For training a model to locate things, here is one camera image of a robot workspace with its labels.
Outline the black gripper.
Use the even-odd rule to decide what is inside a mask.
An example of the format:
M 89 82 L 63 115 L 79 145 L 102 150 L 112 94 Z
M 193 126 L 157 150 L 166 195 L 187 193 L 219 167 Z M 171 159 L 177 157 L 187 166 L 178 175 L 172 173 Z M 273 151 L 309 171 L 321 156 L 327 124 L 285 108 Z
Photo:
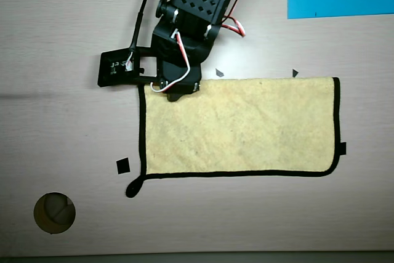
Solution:
M 160 88 L 188 75 L 165 93 L 169 102 L 176 102 L 182 94 L 199 91 L 202 78 L 201 64 L 208 58 L 220 28 L 195 16 L 177 24 L 161 17 L 155 26 L 151 49 L 157 61 Z

